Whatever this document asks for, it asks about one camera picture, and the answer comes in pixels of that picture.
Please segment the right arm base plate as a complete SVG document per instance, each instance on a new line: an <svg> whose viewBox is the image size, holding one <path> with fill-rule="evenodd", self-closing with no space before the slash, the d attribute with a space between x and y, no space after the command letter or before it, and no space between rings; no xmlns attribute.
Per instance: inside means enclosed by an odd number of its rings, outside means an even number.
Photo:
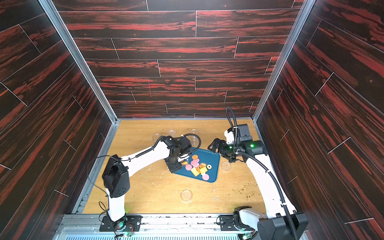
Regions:
<svg viewBox="0 0 384 240"><path fill-rule="evenodd" d="M257 224L261 217L253 214L238 215L219 215L216 224L220 226L222 232L238 231L251 232L257 230Z"/></svg>

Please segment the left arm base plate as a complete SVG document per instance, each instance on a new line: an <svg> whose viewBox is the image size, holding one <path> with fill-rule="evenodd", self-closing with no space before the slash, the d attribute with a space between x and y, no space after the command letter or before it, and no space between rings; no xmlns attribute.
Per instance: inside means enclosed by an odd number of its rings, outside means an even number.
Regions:
<svg viewBox="0 0 384 240"><path fill-rule="evenodd" d="M138 232L142 223L142 216L140 215L125 215L121 219L113 222L109 215L103 217L100 232Z"/></svg>

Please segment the clear jar with cookies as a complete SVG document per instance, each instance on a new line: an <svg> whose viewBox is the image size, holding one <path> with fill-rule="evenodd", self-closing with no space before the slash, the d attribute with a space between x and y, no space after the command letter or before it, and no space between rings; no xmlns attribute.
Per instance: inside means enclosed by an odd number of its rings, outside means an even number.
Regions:
<svg viewBox="0 0 384 240"><path fill-rule="evenodd" d="M192 129L190 131L190 134L192 134L192 136L189 136L189 139L191 141L192 147L197 148L199 143L200 143L200 140L197 137L197 135L199 134L199 131L196 130L196 129Z"/></svg>

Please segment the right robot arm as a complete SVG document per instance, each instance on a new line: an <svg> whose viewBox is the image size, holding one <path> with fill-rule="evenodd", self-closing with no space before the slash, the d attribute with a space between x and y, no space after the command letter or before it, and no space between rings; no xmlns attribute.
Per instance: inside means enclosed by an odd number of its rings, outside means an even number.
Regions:
<svg viewBox="0 0 384 240"><path fill-rule="evenodd" d="M240 240L298 240L308 226L305 213L297 212L284 192L268 151L262 141L255 141L249 126L239 125L232 108L226 108L230 128L225 140L214 139L208 150L220 154L229 164L243 162L252 172L262 194L266 212L250 206L235 208L232 226Z"/></svg>

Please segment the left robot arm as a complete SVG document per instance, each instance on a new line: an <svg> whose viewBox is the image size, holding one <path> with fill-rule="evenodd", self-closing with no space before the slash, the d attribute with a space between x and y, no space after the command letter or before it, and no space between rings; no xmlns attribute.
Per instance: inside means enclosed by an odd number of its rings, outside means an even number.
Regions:
<svg viewBox="0 0 384 240"><path fill-rule="evenodd" d="M106 213L106 225L115 234L125 232L134 224L129 222L125 211L125 195L130 190L130 178L141 169L164 160L171 173L182 168L182 162L201 146L201 138L196 134L180 137L160 136L154 145L129 156L110 156L102 174L105 194L109 208Z"/></svg>

